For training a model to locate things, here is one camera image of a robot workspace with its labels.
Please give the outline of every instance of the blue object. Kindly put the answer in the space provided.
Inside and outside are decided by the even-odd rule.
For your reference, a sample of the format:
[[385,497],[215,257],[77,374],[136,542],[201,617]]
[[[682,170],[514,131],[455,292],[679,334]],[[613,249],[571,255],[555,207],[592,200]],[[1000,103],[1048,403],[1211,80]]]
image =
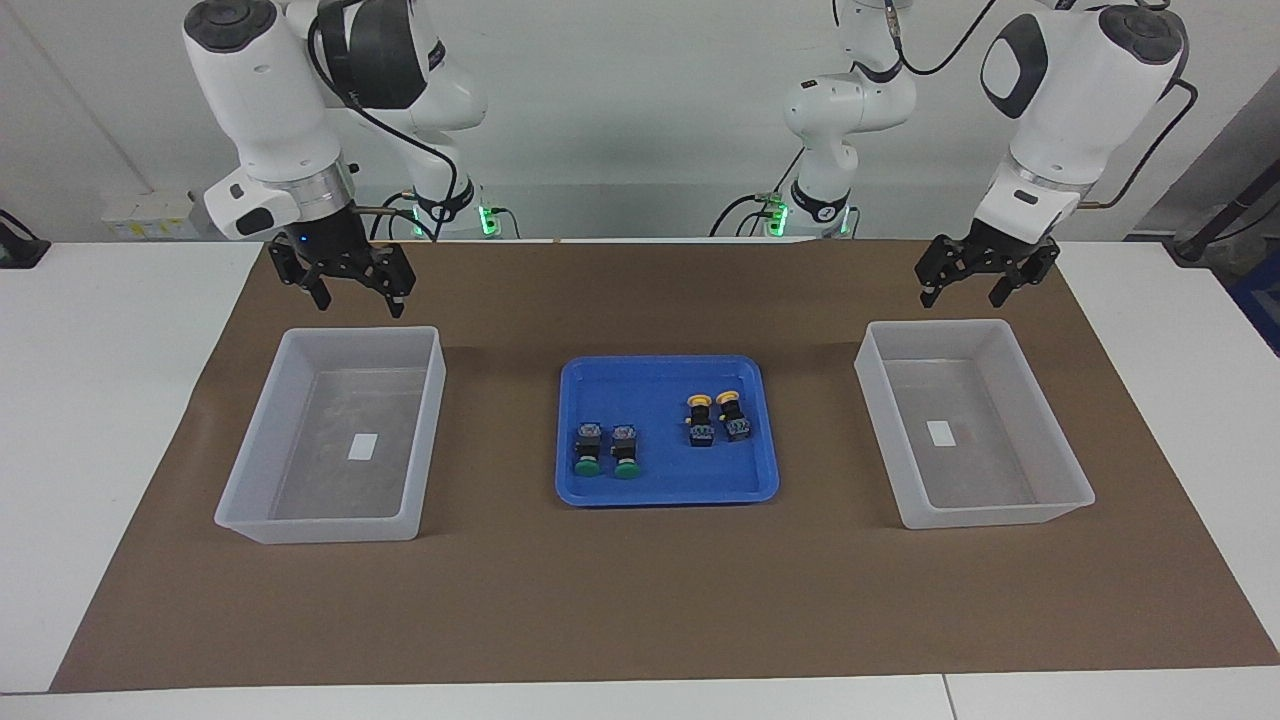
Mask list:
[[1272,252],[1228,292],[1271,350],[1280,355],[1280,251]]
[[[751,438],[728,442],[716,428],[716,445],[689,443],[692,395],[741,393]],[[712,409],[717,415],[718,409]],[[605,471],[595,478],[573,473],[573,438],[584,421],[598,421],[605,436],[617,425],[635,425],[640,477],[613,477],[614,460],[602,454]],[[764,404],[760,368],[741,355],[579,357],[561,373],[559,438],[556,492],[577,507],[669,505],[746,505],[778,492],[778,460]]]

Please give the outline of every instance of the clear plastic bin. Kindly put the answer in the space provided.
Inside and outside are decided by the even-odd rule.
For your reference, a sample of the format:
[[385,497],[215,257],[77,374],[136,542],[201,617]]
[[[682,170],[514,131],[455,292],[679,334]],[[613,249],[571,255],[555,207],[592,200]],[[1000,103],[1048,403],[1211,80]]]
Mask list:
[[443,392],[435,328],[284,333],[214,520],[261,543],[412,539]]
[[1007,323],[872,323],[855,366],[908,528],[1044,523],[1093,503]]

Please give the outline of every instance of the blue tray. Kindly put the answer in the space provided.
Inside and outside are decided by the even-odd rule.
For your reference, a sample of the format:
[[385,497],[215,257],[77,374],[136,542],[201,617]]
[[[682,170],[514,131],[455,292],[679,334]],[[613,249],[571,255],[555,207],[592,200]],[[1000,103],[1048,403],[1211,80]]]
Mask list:
[[[691,395],[741,393],[751,437],[728,442],[712,409],[716,445],[689,445],[686,401]],[[581,423],[600,423],[604,473],[573,473],[573,439]],[[613,477],[608,436],[614,425],[635,425],[641,475]],[[663,505],[745,505],[778,492],[778,461],[764,404],[760,368],[741,355],[579,357],[561,374],[556,492],[577,507]]]

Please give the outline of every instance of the translucent plastic container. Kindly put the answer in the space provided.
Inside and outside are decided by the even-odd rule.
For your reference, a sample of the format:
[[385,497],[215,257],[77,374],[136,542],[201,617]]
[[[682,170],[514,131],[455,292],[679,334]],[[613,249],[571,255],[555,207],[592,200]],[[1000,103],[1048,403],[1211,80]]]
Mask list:
[[261,543],[412,539],[443,393],[435,328],[284,333],[214,521]]
[[1093,503],[1007,323],[872,323],[855,366],[908,528],[1044,523]]

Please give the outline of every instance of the white sticker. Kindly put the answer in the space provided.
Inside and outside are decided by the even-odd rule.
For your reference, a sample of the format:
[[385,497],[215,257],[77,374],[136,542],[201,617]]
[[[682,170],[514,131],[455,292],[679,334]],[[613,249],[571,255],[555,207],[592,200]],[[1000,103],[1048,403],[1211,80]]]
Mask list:
[[372,460],[374,448],[378,447],[376,433],[361,433],[351,439],[351,452],[347,460]]
[[951,432],[951,423],[946,420],[929,420],[929,436],[933,437],[934,447],[956,446],[956,436]]

